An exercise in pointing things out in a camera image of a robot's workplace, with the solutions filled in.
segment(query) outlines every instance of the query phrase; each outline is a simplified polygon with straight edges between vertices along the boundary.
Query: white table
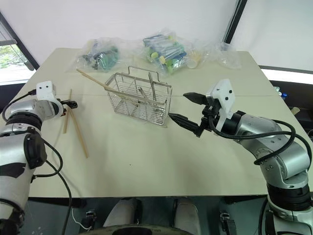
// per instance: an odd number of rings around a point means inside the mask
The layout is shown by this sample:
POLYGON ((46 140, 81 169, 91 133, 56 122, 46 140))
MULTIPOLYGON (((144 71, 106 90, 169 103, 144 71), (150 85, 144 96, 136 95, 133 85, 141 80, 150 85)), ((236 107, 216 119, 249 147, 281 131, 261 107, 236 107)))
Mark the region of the white table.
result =
MULTIPOLYGON (((106 91, 79 74, 64 73, 58 68, 61 65, 61 68, 65 67, 65 60, 69 60, 74 51, 57 49, 17 95, 33 89, 37 82, 48 79, 57 86, 60 99, 67 99, 69 89, 73 89, 72 99, 78 103, 78 108, 73 111, 81 126, 90 157, 85 158, 71 118, 66 134, 62 134, 63 117, 48 120, 42 127, 42 136, 63 156, 62 174, 71 188, 73 197, 267 193, 261 170, 253 164, 254 157, 234 141, 220 138, 210 132, 204 132, 201 138, 197 138, 169 118, 167 127, 163 128, 115 114, 106 91)), ((247 52, 240 53, 240 56, 243 60, 246 59, 247 64, 255 63, 247 52)), ((208 65, 215 71, 216 76, 226 73, 225 70, 228 72, 228 69, 220 66, 217 69, 217 66, 219 65, 208 65)), ((309 141, 283 100, 272 92, 273 88, 260 69, 243 70, 240 73, 249 75, 254 82, 249 83, 246 91, 243 88, 247 86, 246 77, 230 77, 236 94, 234 111, 241 110, 256 116, 286 121, 309 141), (253 83, 262 87, 262 91, 257 85, 253 86, 253 83)), ((180 74, 181 81, 186 83, 192 80, 183 76, 185 73, 180 74)), ((201 77, 206 86, 203 90, 216 81, 207 81, 205 74, 201 77)), ((167 81, 173 85, 173 92, 176 89, 180 89, 182 93, 187 91, 183 83, 173 82, 175 78, 170 77, 167 81)), ((193 84, 192 87, 188 91, 199 92, 196 89, 202 86, 193 84)), ((170 111, 199 123, 203 107, 182 96, 173 96, 170 111)), ((56 165, 57 158, 52 151, 47 148, 47 153, 48 159, 56 165)), ((37 174, 51 171, 46 164, 36 169, 37 174)), ((309 172, 309 177, 310 186, 313 188, 312 171, 309 172)), ((67 191, 59 177, 55 176, 35 180, 31 184, 30 196, 67 197, 67 191)))

